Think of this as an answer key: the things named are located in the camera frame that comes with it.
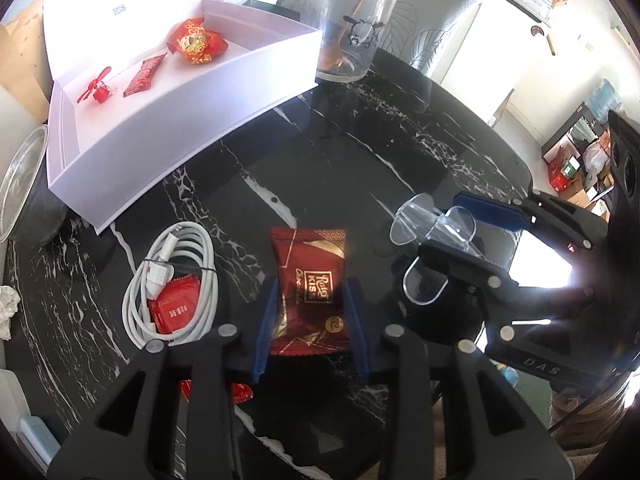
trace blue gripper pad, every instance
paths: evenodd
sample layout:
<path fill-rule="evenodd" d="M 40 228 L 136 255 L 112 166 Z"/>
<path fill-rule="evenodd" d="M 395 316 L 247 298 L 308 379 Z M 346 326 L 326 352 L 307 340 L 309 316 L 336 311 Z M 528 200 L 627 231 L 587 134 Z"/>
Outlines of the blue gripper pad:
<path fill-rule="evenodd" d="M 263 286 L 266 286 L 266 290 L 261 290 L 256 299 L 256 301 L 266 302 L 264 315 L 262 316 L 262 320 L 260 320 L 260 327 L 255 337 L 252 377 L 256 383 L 267 367 L 267 359 L 269 358 L 269 350 L 271 349 L 271 338 L 273 337 L 273 330 L 275 329 L 278 315 L 278 298 L 280 297 L 278 280 L 269 279 Z"/>
<path fill-rule="evenodd" d="M 469 193 L 458 193 L 453 205 L 464 207 L 479 222 L 495 225 L 506 231 L 529 230 L 529 219 L 517 206 Z"/>
<path fill-rule="evenodd" d="M 345 329 L 349 337 L 349 343 L 353 351 L 353 360 L 355 361 L 358 374 L 363 380 L 367 381 L 371 375 L 369 346 L 367 345 L 367 336 L 358 313 L 363 300 L 362 289 L 357 280 L 348 279 L 342 282 L 342 306 Z"/>

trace white cabinet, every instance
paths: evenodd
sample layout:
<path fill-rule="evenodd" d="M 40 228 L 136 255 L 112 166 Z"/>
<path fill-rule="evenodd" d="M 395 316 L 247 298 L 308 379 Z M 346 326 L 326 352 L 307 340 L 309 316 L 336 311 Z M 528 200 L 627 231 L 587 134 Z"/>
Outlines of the white cabinet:
<path fill-rule="evenodd" d="M 440 84 L 487 122 L 548 48 L 547 32 L 515 0 L 484 0 Z"/>

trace red candy wrapper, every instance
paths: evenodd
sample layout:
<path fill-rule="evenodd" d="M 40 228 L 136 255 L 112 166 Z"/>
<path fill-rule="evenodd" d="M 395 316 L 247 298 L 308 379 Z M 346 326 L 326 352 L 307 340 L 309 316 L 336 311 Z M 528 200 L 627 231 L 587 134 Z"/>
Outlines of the red candy wrapper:
<path fill-rule="evenodd" d="M 147 301 L 151 318 L 158 332 L 170 334 L 183 328 L 191 321 L 198 305 L 200 280 L 197 276 L 183 276 L 166 284 L 157 300 Z M 191 381 L 182 381 L 180 389 L 189 400 Z M 234 403 L 245 402 L 254 396 L 248 384 L 232 384 Z"/>
<path fill-rule="evenodd" d="M 314 355 L 349 348 L 340 286 L 346 234 L 342 230 L 274 227 L 282 304 L 272 355 Z"/>
<path fill-rule="evenodd" d="M 211 61 L 228 49 L 229 45 L 222 35 L 204 28 L 203 22 L 204 18 L 191 18 L 182 22 L 169 36 L 166 44 L 169 52 L 179 52 L 190 63 L 200 64 Z"/>
<path fill-rule="evenodd" d="M 129 86 L 127 86 L 127 89 L 122 93 L 122 95 L 127 97 L 131 94 L 136 94 L 151 88 L 151 78 L 154 76 L 154 73 L 160 66 L 160 63 L 162 63 L 164 56 L 166 56 L 166 54 L 145 59 L 142 62 L 142 67 L 140 67 L 138 73 L 133 76 L 131 83 L 129 83 Z"/>

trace bright window light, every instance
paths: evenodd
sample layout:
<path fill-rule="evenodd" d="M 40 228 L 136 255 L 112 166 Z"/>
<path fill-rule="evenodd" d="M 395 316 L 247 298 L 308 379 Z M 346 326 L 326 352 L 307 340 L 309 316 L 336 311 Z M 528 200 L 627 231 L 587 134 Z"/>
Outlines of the bright window light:
<path fill-rule="evenodd" d="M 635 372 L 629 378 L 629 388 L 625 394 L 625 408 L 634 403 L 638 391 L 640 391 L 640 373 Z"/>
<path fill-rule="evenodd" d="M 478 340 L 476 341 L 476 346 L 478 347 L 479 351 L 484 353 L 484 349 L 487 345 L 488 341 L 486 339 L 486 328 L 483 326 L 482 332 L 480 333 L 480 335 L 478 336 Z"/>
<path fill-rule="evenodd" d="M 528 231 L 523 231 L 509 269 L 520 286 L 560 288 L 567 286 L 571 265 L 551 247 Z"/>
<path fill-rule="evenodd" d="M 550 319 L 528 319 L 524 321 L 513 321 L 512 325 L 550 325 Z"/>

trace glass cup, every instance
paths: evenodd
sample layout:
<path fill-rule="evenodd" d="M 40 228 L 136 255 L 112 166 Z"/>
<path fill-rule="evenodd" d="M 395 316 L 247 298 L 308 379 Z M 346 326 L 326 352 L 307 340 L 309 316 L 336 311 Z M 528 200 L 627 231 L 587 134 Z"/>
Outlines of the glass cup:
<path fill-rule="evenodd" d="M 351 82 L 362 79 L 397 0 L 302 0 L 300 19 L 322 30 L 317 75 Z"/>

